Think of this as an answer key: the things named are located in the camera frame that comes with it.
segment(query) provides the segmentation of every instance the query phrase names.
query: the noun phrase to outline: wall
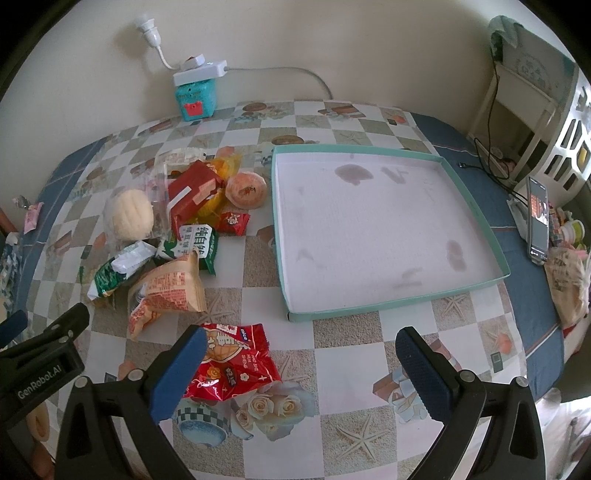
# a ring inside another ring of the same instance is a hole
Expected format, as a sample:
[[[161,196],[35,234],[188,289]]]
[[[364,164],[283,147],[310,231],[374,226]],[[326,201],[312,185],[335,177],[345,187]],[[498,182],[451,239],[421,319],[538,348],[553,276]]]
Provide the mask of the wall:
[[[397,105],[466,131],[488,85],[486,25],[505,14],[559,44],[518,0],[82,0],[18,72],[0,103],[0,207],[35,199],[61,159],[111,132],[177,113],[170,72],[130,25],[156,17],[169,61],[300,66],[336,99]],[[228,73],[219,104],[320,98],[293,72]]]

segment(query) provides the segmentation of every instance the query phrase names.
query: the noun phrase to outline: chair backrest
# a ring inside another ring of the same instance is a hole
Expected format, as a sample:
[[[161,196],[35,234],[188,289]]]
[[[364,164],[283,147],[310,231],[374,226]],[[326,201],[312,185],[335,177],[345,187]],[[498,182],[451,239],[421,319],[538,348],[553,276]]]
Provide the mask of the chair backrest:
[[[554,206],[572,200],[591,176],[591,85],[578,67],[560,119],[540,162],[530,175],[548,189]],[[525,190],[525,182],[516,190]]]

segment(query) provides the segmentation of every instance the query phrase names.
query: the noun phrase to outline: pink package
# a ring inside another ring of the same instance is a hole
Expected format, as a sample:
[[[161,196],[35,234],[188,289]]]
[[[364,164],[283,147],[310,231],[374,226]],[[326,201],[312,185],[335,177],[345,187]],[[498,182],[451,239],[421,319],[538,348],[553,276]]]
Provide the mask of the pink package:
[[[31,230],[37,228],[37,219],[39,218],[39,212],[41,211],[42,206],[43,202],[39,202],[28,208],[27,213],[25,214],[24,233],[29,233]]]

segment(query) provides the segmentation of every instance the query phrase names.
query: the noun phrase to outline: red candy wrapper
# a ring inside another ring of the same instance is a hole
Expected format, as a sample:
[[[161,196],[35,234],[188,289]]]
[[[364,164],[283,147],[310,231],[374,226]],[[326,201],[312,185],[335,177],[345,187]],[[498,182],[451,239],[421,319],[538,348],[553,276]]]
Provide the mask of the red candy wrapper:
[[[246,232],[246,226],[250,217],[248,213],[223,213],[216,230],[218,232],[234,233],[237,236],[242,236]]]
[[[262,324],[201,327],[207,333],[207,353],[183,398],[223,401],[281,380]]]

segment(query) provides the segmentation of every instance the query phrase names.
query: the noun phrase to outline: phone screen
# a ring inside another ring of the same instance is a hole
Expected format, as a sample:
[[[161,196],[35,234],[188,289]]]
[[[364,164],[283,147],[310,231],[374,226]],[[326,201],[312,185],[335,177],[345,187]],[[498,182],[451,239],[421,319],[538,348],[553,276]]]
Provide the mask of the phone screen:
[[[548,193],[545,187],[533,180],[530,184],[531,246],[544,255],[548,251]]]

